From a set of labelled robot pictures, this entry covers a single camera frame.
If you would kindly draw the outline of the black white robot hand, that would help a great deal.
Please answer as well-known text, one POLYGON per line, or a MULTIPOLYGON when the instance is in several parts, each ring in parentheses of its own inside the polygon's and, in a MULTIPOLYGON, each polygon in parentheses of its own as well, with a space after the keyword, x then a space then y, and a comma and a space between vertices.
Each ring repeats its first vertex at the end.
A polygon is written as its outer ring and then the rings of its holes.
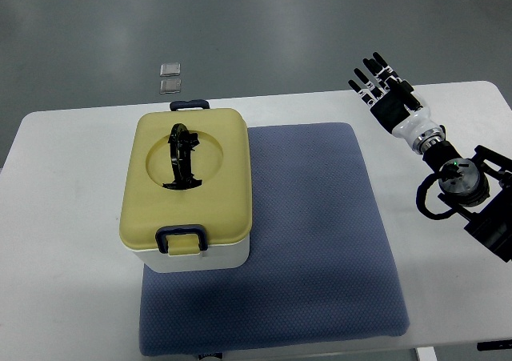
POLYGON ((430 108, 414 96, 414 88, 377 52, 365 58, 364 73, 354 69, 358 82, 350 88, 368 106, 370 113, 389 134, 401 138, 416 154, 445 140, 442 126, 430 118, 430 108))

